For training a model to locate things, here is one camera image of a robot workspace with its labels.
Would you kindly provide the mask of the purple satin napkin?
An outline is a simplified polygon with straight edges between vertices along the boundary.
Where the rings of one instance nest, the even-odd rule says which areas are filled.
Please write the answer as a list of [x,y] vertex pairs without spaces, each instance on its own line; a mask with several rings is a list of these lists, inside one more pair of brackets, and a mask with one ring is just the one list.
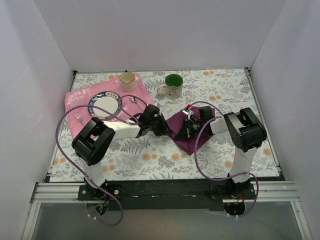
[[[194,114],[199,117],[199,107],[191,107],[191,110],[194,112]],[[174,114],[172,117],[170,117],[166,122],[170,129],[172,130],[172,134],[169,136],[176,144],[177,146],[185,151],[188,155],[191,155],[195,151],[195,144],[197,136],[199,135],[199,132],[194,135],[193,138],[187,139],[187,140],[174,140],[176,134],[180,131],[183,125],[183,120],[185,120],[187,116],[183,113],[183,111],[179,111],[176,114]]]

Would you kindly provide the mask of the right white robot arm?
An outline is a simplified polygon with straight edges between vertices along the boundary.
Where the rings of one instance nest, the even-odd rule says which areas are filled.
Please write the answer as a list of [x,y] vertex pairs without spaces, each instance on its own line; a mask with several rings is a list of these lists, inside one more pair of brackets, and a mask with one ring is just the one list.
[[193,114],[190,105],[182,111],[187,118],[173,139],[186,141],[195,138],[196,149],[202,133],[213,136],[228,132],[235,146],[233,164],[226,178],[207,177],[214,182],[209,194],[214,200],[244,197],[247,191],[253,191],[250,170],[258,148],[267,138],[265,127],[249,107],[222,117],[216,117],[210,106],[200,107],[198,111],[199,117]]

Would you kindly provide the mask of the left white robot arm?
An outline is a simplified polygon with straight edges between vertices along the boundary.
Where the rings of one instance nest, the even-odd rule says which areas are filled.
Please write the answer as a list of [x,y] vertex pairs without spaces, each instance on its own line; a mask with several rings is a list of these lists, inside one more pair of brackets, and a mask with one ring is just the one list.
[[92,117],[73,139],[71,146],[80,157],[86,174],[86,190],[95,200],[103,199],[107,193],[101,161],[111,143],[125,138],[140,138],[148,132],[157,137],[173,133],[160,109],[152,104],[128,120],[102,121]]

